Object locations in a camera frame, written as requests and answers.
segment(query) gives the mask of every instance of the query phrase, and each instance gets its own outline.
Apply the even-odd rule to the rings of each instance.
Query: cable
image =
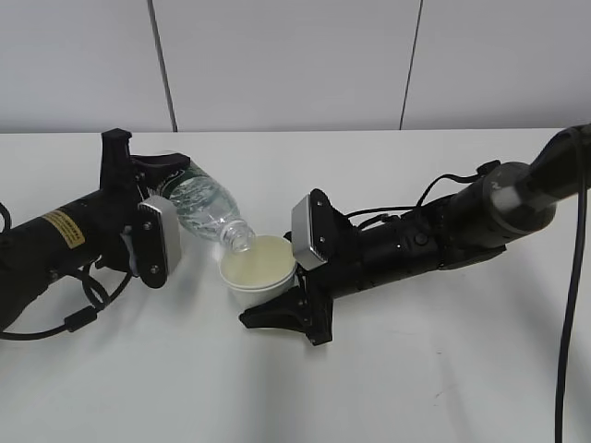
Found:
[[[28,334],[20,334],[16,332],[0,332],[0,340],[11,340],[11,341],[33,341],[42,340],[54,335],[60,334],[67,330],[66,324],[60,325],[57,328],[49,329],[44,332],[33,332]]]
[[[126,289],[132,277],[131,272],[127,273],[121,283],[119,283],[119,286],[109,295],[104,287],[90,276],[90,265],[84,266],[82,270],[76,269],[67,275],[82,282],[82,289],[92,306],[86,306],[71,316],[66,317],[64,324],[57,328],[32,333],[0,332],[0,340],[34,341],[53,337],[66,330],[74,332],[94,321],[97,318],[97,314],[110,305]]]
[[[431,192],[431,189],[433,189],[433,186],[435,186],[440,180],[447,179],[447,180],[453,180],[456,183],[470,184],[470,183],[474,183],[482,175],[483,174],[481,172],[479,172],[478,174],[475,174],[475,175],[469,175],[467,177],[462,177],[460,175],[454,175],[454,174],[444,174],[442,176],[437,177],[435,180],[433,180],[430,183],[429,186],[427,186],[427,189],[425,189],[425,192],[423,192],[423,195],[420,197],[420,199],[418,200],[418,202],[416,203],[415,206],[391,206],[391,207],[384,207],[384,208],[371,208],[368,210],[356,210],[355,212],[350,212],[350,213],[346,214],[345,217],[347,219],[350,219],[352,217],[356,217],[357,215],[373,214],[375,212],[392,212],[392,211],[398,211],[398,210],[416,210],[416,209],[421,208],[423,206],[423,203],[425,202],[425,199],[427,198],[428,193]],[[359,229],[363,230],[363,229],[371,226],[372,224],[387,221],[388,217],[389,217],[388,214],[381,214],[376,217],[372,217],[370,219],[362,221],[357,227]]]
[[[562,429],[564,421],[564,394],[566,388],[566,370],[569,360],[571,336],[573,334],[574,309],[579,292],[581,270],[583,267],[583,253],[585,252],[585,226],[587,214],[587,183],[585,172],[585,153],[579,131],[569,128],[568,133],[573,141],[576,151],[577,183],[578,183],[578,209],[577,226],[574,240],[573,270],[569,282],[569,292],[566,300],[564,323],[562,325],[561,347],[558,359],[558,375],[556,379],[556,398],[554,409],[554,441],[562,443]]]
[[[415,206],[391,206],[385,208],[371,208],[369,210],[356,210],[355,212],[350,212],[345,215],[347,219],[351,217],[356,217],[357,215],[364,215],[364,214],[373,214],[375,212],[388,212],[388,211],[395,211],[395,210],[413,210]]]
[[[4,221],[4,227],[0,233],[5,233],[12,227],[12,219],[10,218],[10,212],[2,203],[0,203],[0,216],[2,216],[2,220]]]
[[[421,206],[423,206],[423,203],[425,202],[425,198],[427,198],[427,195],[429,192],[431,192],[431,189],[433,189],[433,186],[435,186],[439,181],[441,181],[443,179],[453,180],[456,183],[462,183],[462,184],[467,185],[469,183],[474,183],[478,178],[480,178],[480,176],[481,176],[480,174],[469,175],[467,177],[461,177],[460,175],[454,175],[454,174],[441,175],[441,176],[437,177],[435,180],[433,180],[429,186],[427,186],[427,189],[425,189],[425,192],[423,193],[421,198],[416,203],[416,207],[420,208]]]

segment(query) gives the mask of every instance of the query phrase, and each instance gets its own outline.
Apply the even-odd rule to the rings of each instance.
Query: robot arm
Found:
[[[573,138],[584,147],[579,159]],[[561,131],[530,164],[490,162],[457,194],[419,204],[401,217],[380,216],[364,229],[318,189],[292,213],[299,286],[245,311],[247,328],[303,332],[314,345],[332,340],[332,302],[437,269],[489,260],[508,243],[548,226],[556,203],[577,191],[577,164],[591,183],[591,125]]]
[[[162,287],[180,260],[175,207],[164,198],[150,197],[148,188],[187,168],[190,159],[181,154],[132,157],[131,134],[121,129],[102,137],[99,190],[13,229],[9,229],[7,210],[2,211],[0,338],[36,340],[79,329],[96,319],[118,293],[109,296],[89,275],[93,263],[127,274],[120,292],[132,276],[151,288]],[[65,276],[82,281],[92,305],[48,334],[1,332],[50,284]]]

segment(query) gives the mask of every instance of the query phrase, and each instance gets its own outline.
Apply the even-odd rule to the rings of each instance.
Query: plastic water bottle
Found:
[[[191,233],[218,241],[235,253],[250,249],[255,234],[240,217],[236,201],[194,162],[168,177],[156,192],[175,205],[178,220]]]

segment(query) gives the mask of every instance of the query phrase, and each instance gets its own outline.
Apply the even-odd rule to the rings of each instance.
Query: table surface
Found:
[[[236,197],[258,233],[289,230],[312,188],[343,211],[412,204],[442,173],[530,162],[555,129],[136,134],[136,154],[190,155]],[[0,201],[15,224],[98,186],[97,134],[0,136]],[[433,197],[455,192],[444,183]],[[0,342],[0,429],[38,442],[551,441],[576,199],[545,231],[490,262],[339,299],[334,341],[246,330],[219,249],[183,233],[160,291],[133,281],[99,321],[38,342]],[[113,289],[119,275],[98,278]],[[591,273],[569,366],[566,433],[591,441]],[[12,330],[51,328],[86,301],[55,284]]]

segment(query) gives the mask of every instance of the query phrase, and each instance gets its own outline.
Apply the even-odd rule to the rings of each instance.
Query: white bowl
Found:
[[[243,260],[242,268],[234,266],[233,269],[228,269],[237,260]],[[240,270],[253,269],[258,270],[247,276],[240,275]],[[261,269],[269,269],[271,273],[265,273],[263,278],[260,275]],[[273,235],[258,236],[251,251],[239,255],[226,252],[220,262],[220,275],[243,309],[268,302],[287,291],[294,285],[295,274],[296,260],[291,243]]]

